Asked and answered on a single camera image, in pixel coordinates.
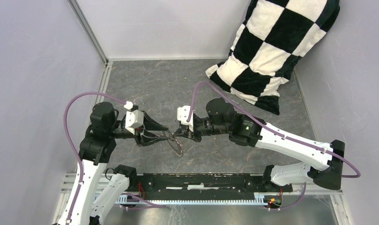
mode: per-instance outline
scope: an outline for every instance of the red wire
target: red wire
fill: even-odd
[[[142,186],[140,186],[141,190],[143,191],[143,199],[145,199],[145,191]]]
[[[282,190],[282,188],[280,188],[279,198],[280,198],[280,203],[281,204],[282,204],[282,195],[283,195],[283,190]]]

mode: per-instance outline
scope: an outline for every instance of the checkered pillow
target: checkered pillow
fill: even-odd
[[[279,115],[277,88],[326,34],[339,0],[252,0],[229,58],[206,70],[223,90]]]

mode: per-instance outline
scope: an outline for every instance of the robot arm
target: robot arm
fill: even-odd
[[[71,194],[58,225],[99,225],[116,202],[116,199],[136,183],[136,169],[119,165],[114,169],[108,186],[94,201],[97,184],[106,169],[111,153],[116,147],[115,139],[132,138],[138,146],[148,146],[167,140],[168,137],[151,133],[150,130],[167,131],[168,128],[154,121],[146,112],[138,110],[131,102],[124,106],[128,111],[122,120],[117,120],[119,112],[111,103],[101,102],[93,107],[90,115],[91,125],[86,130],[85,138],[80,143],[79,156],[83,163],[83,181],[79,183],[77,174],[72,193],[78,184],[80,191],[75,200],[70,220],[70,213],[75,195]]]
[[[278,166],[267,166],[263,181],[268,186],[284,186],[291,183],[311,182],[332,190],[341,187],[341,172],[343,162],[329,154],[307,147],[296,142],[281,138],[255,123],[248,116],[237,113],[233,106],[224,99],[217,98],[206,105],[209,117],[199,118],[195,114],[189,117],[189,106],[178,108],[177,120],[180,127],[172,134],[175,137],[185,137],[200,142],[202,136],[228,134],[229,140],[241,146],[252,146],[270,149],[296,158],[301,163]],[[309,140],[289,132],[280,130],[270,123],[258,119],[268,128],[279,131],[306,143],[310,143],[344,156],[344,143],[338,140],[332,143]]]

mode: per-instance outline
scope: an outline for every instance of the gray marble floor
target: gray marble floor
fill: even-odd
[[[178,124],[176,109],[189,105],[192,91],[199,81],[208,80],[205,70],[221,60],[148,60],[114,62],[107,94],[135,102],[157,122],[174,131]],[[311,125],[296,80],[280,87],[280,115],[252,106],[229,95],[248,112],[273,125],[305,138],[313,138]],[[207,102],[218,98],[207,86],[198,90],[195,113],[207,116]],[[122,105],[115,108],[124,112]],[[166,142],[137,147],[134,140],[118,140],[110,167],[119,164],[135,167],[139,173],[262,173],[267,165],[288,165],[297,160],[280,153],[235,145],[227,135],[203,137],[201,143],[183,141],[184,156],[178,158]]]

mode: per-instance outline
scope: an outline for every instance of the white bracket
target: white bracket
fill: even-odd
[[[140,110],[134,110],[132,112],[126,112],[125,129],[134,134],[134,129],[143,125],[144,112]]]
[[[185,105],[183,107],[177,108],[177,120],[181,122],[183,125],[187,125],[189,127],[189,130],[194,132],[194,113],[191,115],[191,119],[189,122],[187,122],[188,117],[190,116],[190,109],[191,107],[189,105]]]
[[[321,148],[326,148],[327,151],[333,152],[333,149],[330,147],[329,143],[317,142],[314,140],[309,140],[304,137],[291,134],[277,127],[274,127],[270,123],[267,123],[266,126],[272,130],[276,130],[279,133],[283,134],[285,138],[281,138],[280,136],[275,135],[267,129],[263,128],[260,131],[260,136],[262,136],[263,138],[257,141],[256,147],[261,149],[270,149],[285,154],[287,156],[296,158],[304,162],[306,165],[310,165],[319,171],[329,168],[328,161],[332,160],[331,155],[316,150],[315,148],[304,146],[302,144],[288,140],[287,137],[289,136]]]
[[[311,166],[306,163],[296,163],[292,165],[276,165],[271,171],[271,181],[279,186],[291,183],[313,182],[307,175]]]
[[[133,108],[133,103],[127,101],[126,104],[123,106],[123,108],[125,108],[127,110],[131,110]]]

